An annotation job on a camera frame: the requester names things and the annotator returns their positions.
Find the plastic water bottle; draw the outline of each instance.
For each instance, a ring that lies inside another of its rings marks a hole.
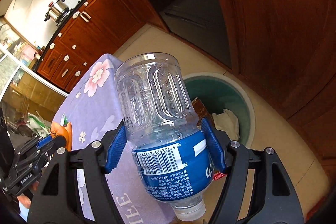
[[[177,217],[202,217],[213,167],[175,57],[147,53],[124,62],[115,82],[132,155],[147,192]]]

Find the blue gripper pad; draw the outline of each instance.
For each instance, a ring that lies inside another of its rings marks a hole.
[[[124,151],[127,143],[126,129],[123,125],[107,151],[107,160],[105,164],[105,171],[107,174],[111,173],[112,169],[116,168],[120,160],[121,154]]]
[[[215,134],[212,132],[211,126],[206,118],[203,118],[201,121],[201,129],[207,141],[207,147],[213,164],[220,172],[224,172],[226,168],[225,152],[219,144]]]
[[[43,138],[41,141],[39,141],[36,145],[37,149],[40,149],[43,145],[50,142],[53,139],[51,135],[48,135],[47,137]]]

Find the tiled floor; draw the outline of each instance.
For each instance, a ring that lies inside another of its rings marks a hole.
[[[256,117],[256,130],[251,148],[263,150],[271,146],[276,150],[295,186],[304,216],[328,192],[327,176],[306,143],[285,119],[244,83],[188,45],[148,25],[130,38],[115,56],[125,61],[146,52],[166,52],[175,56],[183,76],[195,72],[216,72],[241,85],[251,99]],[[204,194],[207,211],[203,218],[206,221],[211,217],[224,181],[220,179],[212,182]],[[249,171],[240,218],[247,214],[252,185],[253,172]]]

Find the teal trash bin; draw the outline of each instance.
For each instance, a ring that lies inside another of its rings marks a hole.
[[[250,148],[254,138],[255,115],[250,98],[232,79],[218,73],[193,73],[184,77],[191,100],[196,97],[210,114],[231,110],[239,121],[239,142]]]

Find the pressure cooker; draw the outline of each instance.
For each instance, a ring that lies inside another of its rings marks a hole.
[[[52,19],[57,24],[62,21],[64,16],[69,12],[69,6],[65,3],[65,0],[56,0],[56,2],[50,2],[49,10],[45,14],[44,21]]]

